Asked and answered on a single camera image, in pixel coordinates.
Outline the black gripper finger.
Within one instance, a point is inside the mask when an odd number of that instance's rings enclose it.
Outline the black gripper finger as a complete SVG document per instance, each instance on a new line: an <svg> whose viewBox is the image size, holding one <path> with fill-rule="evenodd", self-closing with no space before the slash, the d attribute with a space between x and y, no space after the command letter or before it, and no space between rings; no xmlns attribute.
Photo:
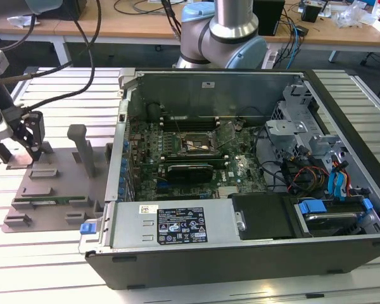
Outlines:
<svg viewBox="0 0 380 304"><path fill-rule="evenodd" d="M37 161L41 156L44 136L44 117L40 111L32 111L22 117L18 127L18 138L33 161Z"/></svg>
<svg viewBox="0 0 380 304"><path fill-rule="evenodd" d="M10 152L10 150L2 143L0 142L0 159L4 164L8 164L13 157L13 154Z"/></svg>

